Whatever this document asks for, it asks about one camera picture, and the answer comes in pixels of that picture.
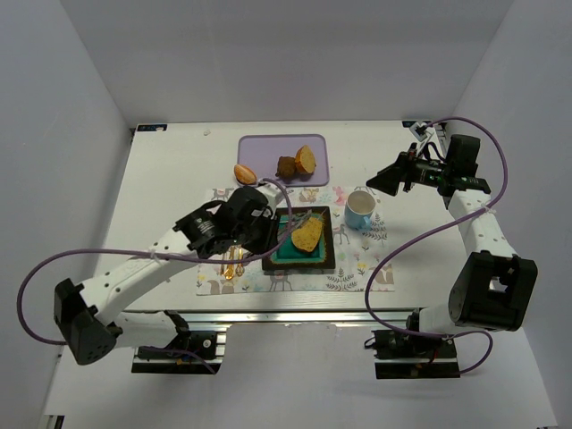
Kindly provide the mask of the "small orange madeleine bread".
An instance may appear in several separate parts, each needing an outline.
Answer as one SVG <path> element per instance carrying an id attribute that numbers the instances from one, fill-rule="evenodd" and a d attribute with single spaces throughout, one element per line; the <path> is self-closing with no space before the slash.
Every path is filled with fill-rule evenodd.
<path id="1" fill-rule="evenodd" d="M 246 165 L 235 164 L 233 173 L 238 183 L 242 185 L 255 185 L 257 184 L 257 175 Z"/>

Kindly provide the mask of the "lavender plastic tray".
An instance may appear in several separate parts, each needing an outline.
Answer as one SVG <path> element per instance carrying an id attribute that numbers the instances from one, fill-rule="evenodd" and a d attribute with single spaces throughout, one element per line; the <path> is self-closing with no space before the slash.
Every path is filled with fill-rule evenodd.
<path id="1" fill-rule="evenodd" d="M 315 172 L 288 180 L 278 178 L 275 173 L 279 157 L 294 157 L 305 145 L 309 146 L 315 156 Z M 244 136 L 238 142 L 237 163 L 249 167 L 259 179 L 274 178 L 290 188 L 323 187 L 330 180 L 326 140 L 319 134 Z"/>

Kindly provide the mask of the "yellow bread slice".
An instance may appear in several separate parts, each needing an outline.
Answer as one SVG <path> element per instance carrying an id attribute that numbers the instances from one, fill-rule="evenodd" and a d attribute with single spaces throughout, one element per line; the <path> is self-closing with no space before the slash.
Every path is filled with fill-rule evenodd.
<path id="1" fill-rule="evenodd" d="M 322 233 L 323 222 L 316 217 L 310 217 L 291 234 L 290 238 L 297 250 L 311 253 L 318 245 Z"/>

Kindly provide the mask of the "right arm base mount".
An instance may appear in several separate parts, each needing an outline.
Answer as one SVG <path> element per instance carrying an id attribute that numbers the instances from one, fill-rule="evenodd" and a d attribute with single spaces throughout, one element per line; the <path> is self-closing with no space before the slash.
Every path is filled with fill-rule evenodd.
<path id="1" fill-rule="evenodd" d="M 374 352 L 378 380 L 452 379 L 460 377 L 453 340 L 434 340 L 377 330 L 364 341 Z"/>

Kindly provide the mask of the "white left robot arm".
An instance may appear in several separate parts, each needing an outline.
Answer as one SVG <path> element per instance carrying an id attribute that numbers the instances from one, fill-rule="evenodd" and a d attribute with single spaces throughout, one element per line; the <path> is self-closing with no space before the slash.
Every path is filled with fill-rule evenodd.
<path id="1" fill-rule="evenodd" d="M 147 256 L 131 257 L 81 283 L 58 283 L 55 323 L 76 363 L 95 363 L 116 348 L 187 347 L 191 333 L 177 312 L 135 314 L 127 307 L 174 275 L 232 246 L 264 255 L 277 243 L 275 210 L 282 200 L 282 191 L 272 183 L 238 188 L 227 200 L 206 202 L 182 217 Z"/>

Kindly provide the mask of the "animal print placemat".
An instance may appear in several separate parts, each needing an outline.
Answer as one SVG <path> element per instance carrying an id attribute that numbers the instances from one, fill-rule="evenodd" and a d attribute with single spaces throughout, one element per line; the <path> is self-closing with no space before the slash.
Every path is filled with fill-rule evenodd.
<path id="1" fill-rule="evenodd" d="M 369 231 L 350 229 L 344 221 L 348 195 L 363 190 L 374 197 L 375 210 Z M 362 291 L 369 275 L 389 253 L 387 230 L 381 200 L 368 187 L 289 188 L 292 209 L 303 206 L 328 206 L 336 266 L 333 270 L 309 269 L 265 272 L 262 259 L 244 264 L 245 273 L 226 281 L 222 265 L 198 267 L 198 295 L 293 290 Z"/>

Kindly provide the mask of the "black teal square plate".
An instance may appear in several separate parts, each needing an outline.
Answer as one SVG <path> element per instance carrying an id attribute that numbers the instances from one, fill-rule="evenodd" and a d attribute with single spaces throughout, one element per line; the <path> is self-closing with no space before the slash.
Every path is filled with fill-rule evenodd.
<path id="1" fill-rule="evenodd" d="M 294 246 L 291 238 L 272 255 L 262 259 L 262 269 L 265 272 L 322 269 L 333 270 L 336 266 L 332 238 L 332 222 L 328 206 L 294 207 L 292 213 L 296 217 L 305 215 L 308 211 L 322 223 L 322 235 L 316 247 L 311 252 L 300 250 Z"/>

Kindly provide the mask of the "orange bread half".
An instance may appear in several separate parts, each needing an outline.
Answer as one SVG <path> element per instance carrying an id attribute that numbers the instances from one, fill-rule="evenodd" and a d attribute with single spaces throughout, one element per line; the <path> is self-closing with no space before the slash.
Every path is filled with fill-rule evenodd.
<path id="1" fill-rule="evenodd" d="M 316 169 L 315 155 L 308 145 L 301 147 L 295 156 L 295 165 L 300 174 L 313 174 Z"/>

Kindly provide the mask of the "dark brown muffin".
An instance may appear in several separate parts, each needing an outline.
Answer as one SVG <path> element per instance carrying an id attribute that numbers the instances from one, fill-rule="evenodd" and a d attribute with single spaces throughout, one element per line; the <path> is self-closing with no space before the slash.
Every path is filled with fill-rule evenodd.
<path id="1" fill-rule="evenodd" d="M 295 158 L 291 156 L 280 156 L 278 159 L 275 176 L 280 179 L 290 180 L 295 176 L 296 173 L 297 166 Z"/>

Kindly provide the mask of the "gold spoon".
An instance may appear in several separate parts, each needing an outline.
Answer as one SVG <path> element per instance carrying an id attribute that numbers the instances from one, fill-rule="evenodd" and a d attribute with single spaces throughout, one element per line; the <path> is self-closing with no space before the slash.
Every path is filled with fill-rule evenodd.
<path id="1" fill-rule="evenodd" d="M 227 264 L 221 267 L 220 275 L 226 280 L 229 281 L 234 276 L 234 264 Z"/>

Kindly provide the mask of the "light blue mug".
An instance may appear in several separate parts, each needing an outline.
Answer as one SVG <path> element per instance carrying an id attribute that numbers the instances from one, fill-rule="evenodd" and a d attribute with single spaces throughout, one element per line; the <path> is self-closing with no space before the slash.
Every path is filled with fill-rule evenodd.
<path id="1" fill-rule="evenodd" d="M 356 231 L 369 231 L 374 210 L 374 197 L 366 191 L 355 190 L 348 195 L 346 200 L 344 210 L 345 224 Z"/>

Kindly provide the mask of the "blue label sticker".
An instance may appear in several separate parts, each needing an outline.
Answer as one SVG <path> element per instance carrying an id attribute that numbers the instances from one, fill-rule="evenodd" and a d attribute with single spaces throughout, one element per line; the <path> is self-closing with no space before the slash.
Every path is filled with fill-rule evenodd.
<path id="1" fill-rule="evenodd" d="M 139 124 L 136 132 L 162 132 L 167 130 L 167 125 L 160 124 Z"/>

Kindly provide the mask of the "gold fork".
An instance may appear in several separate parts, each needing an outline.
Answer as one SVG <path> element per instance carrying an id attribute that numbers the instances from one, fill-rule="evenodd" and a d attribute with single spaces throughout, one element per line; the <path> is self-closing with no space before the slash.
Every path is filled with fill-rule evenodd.
<path id="1" fill-rule="evenodd" d="M 234 275 L 236 277 L 241 277 L 245 273 L 245 268 L 244 268 L 244 265 L 242 263 L 242 260 L 244 257 L 244 250 L 242 247 L 239 247 L 238 251 L 239 251 L 239 255 L 238 255 L 238 261 L 239 262 L 235 265 Z"/>

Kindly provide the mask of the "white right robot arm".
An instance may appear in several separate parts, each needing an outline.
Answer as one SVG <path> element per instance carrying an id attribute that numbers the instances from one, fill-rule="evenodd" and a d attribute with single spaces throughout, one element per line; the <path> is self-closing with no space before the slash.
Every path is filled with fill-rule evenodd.
<path id="1" fill-rule="evenodd" d="M 478 138 L 454 134 L 445 158 L 429 161 L 419 158 L 411 145 L 366 183 L 390 196 L 415 184 L 435 188 L 467 252 L 447 303 L 420 309 L 408 318 L 407 327 L 413 332 L 514 332 L 524 321 L 538 268 L 510 246 L 492 212 L 491 189 L 476 175 L 479 149 Z"/>

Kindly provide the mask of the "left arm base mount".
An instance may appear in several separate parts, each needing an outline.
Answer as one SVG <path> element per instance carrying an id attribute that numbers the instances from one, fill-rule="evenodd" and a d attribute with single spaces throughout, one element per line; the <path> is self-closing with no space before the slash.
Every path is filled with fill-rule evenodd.
<path id="1" fill-rule="evenodd" d="M 162 348 L 138 348 L 131 372 L 216 375 L 222 364 L 217 356 L 218 332 L 193 330 L 181 315 L 173 311 L 167 311 L 166 315 L 174 322 L 176 336 Z"/>

